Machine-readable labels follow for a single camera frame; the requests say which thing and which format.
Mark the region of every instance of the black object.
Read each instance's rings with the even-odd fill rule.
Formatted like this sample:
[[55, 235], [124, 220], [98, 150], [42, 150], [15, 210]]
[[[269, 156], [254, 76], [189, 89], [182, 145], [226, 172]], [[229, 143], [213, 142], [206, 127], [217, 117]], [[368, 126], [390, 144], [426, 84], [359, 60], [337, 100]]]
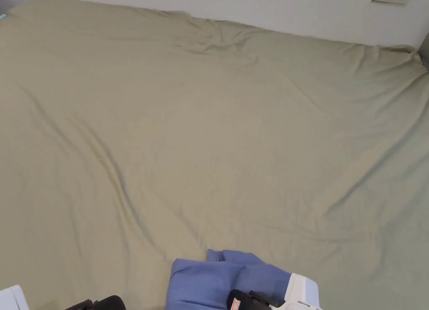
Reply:
[[281, 307], [283, 302], [258, 292], [250, 291], [249, 294], [240, 290], [233, 290], [227, 299], [227, 310], [271, 310], [269, 305], [275, 308]]
[[66, 310], [126, 310], [124, 302], [117, 295], [112, 295], [100, 301], [92, 301], [90, 299], [78, 303]]

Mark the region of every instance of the bed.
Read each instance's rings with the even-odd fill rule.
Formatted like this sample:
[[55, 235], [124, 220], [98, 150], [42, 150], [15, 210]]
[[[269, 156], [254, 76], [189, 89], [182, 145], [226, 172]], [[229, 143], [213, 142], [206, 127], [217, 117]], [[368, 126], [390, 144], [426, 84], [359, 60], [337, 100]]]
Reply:
[[73, 0], [0, 20], [0, 288], [163, 309], [171, 264], [253, 252], [325, 310], [422, 309], [416, 52]]

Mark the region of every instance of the blue fabric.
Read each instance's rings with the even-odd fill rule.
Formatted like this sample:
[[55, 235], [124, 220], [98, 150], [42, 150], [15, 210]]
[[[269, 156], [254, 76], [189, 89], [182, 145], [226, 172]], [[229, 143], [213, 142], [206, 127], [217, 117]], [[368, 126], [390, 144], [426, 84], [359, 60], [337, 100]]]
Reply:
[[227, 309], [233, 289], [254, 290], [282, 301], [289, 279], [290, 273], [265, 264], [254, 254], [208, 250], [207, 261], [174, 261], [165, 309]]

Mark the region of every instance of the white device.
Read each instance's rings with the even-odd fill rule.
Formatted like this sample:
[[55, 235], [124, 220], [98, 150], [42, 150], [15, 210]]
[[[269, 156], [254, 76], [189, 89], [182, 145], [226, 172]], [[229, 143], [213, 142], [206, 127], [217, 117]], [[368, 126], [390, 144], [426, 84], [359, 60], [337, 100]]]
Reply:
[[1, 310], [30, 310], [20, 286], [13, 286], [0, 291]]
[[315, 281], [292, 273], [284, 295], [284, 304], [272, 310], [322, 310], [319, 304], [319, 288]]

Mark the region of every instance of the mattress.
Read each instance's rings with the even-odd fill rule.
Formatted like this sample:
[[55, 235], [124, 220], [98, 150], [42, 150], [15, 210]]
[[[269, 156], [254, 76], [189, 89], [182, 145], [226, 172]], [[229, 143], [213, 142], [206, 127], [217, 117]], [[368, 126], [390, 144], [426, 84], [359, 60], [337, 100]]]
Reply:
[[330, 310], [422, 309], [417, 53], [35, 0], [0, 21], [0, 289], [163, 309], [172, 262], [253, 252]]

